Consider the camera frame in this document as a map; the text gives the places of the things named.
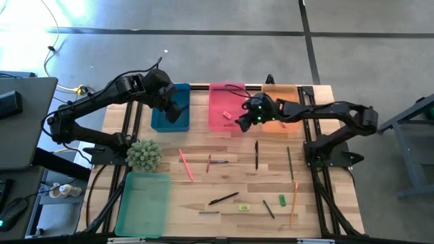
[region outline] blue bin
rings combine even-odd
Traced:
[[[172,100],[184,110],[175,123],[170,123],[165,118],[165,111],[160,112],[154,108],[151,127],[158,132],[188,131],[190,128],[190,84],[180,83],[175,86],[178,91],[172,95]]]

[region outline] wooden table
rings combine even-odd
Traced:
[[[314,86],[318,104],[333,102],[329,85]],[[126,105],[107,108],[102,130],[106,133],[121,131]],[[329,134],[340,127],[337,120],[320,120],[321,130]],[[260,125],[252,126],[246,133],[211,132],[208,128],[208,91],[191,92],[190,130],[180,133],[157,133],[151,128],[151,109],[144,106],[139,139],[153,139],[163,148],[163,158],[157,171],[170,175],[170,203],[165,236],[177,237],[320,237],[317,208],[312,177],[305,165],[301,128],[292,134],[261,132]],[[254,143],[259,141],[259,168],[255,170]],[[294,183],[291,180],[286,146],[290,147],[295,180],[299,182],[294,223],[289,227]],[[179,156],[181,148],[190,165],[194,182]],[[211,165],[206,174],[208,155],[213,160],[229,160],[226,165]],[[99,167],[92,170],[88,188]],[[113,174],[108,166],[97,179],[90,203],[90,221],[107,201]],[[348,221],[363,232],[359,206],[348,172],[330,168],[335,202]],[[240,192],[221,203],[208,206],[211,200]],[[279,195],[285,195],[286,207],[279,204]],[[270,217],[262,200],[267,201],[275,214]],[[249,211],[239,211],[238,205],[250,205]],[[85,205],[77,230],[85,228]],[[325,206],[325,216],[331,230],[330,212]],[[110,230],[114,229],[119,201],[113,208]],[[220,211],[220,214],[199,215],[199,211]]]

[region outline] textured ball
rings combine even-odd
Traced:
[[[141,140],[127,151],[128,165],[136,171],[152,172],[161,159],[161,147],[153,140]]]

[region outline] concrete floor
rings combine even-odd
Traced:
[[[65,27],[303,31],[297,0],[46,2]],[[305,2],[315,32],[434,33],[434,2],[430,0]],[[43,76],[46,46],[55,35],[41,28],[53,25],[39,1],[9,1],[0,15],[0,70]],[[118,73],[146,68],[159,56],[163,56],[161,68],[175,82],[263,83],[272,73],[278,83],[313,84],[304,37],[62,34],[58,48],[60,44],[48,71],[71,87],[86,84],[101,89]],[[434,39],[316,37],[313,49],[321,84],[331,85],[337,100],[374,106],[379,123],[434,91]],[[56,97],[75,98],[58,92]],[[58,105],[54,100],[50,109]],[[100,129],[103,118],[104,109],[79,122]],[[57,148],[46,137],[39,145]],[[410,181],[393,133],[353,138],[349,146],[366,157],[354,169],[366,233],[432,243],[434,197],[395,198],[398,190],[410,187]]]

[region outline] yellow eraser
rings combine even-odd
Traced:
[[[249,210],[250,206],[249,205],[238,205],[238,210],[242,211],[242,210]]]

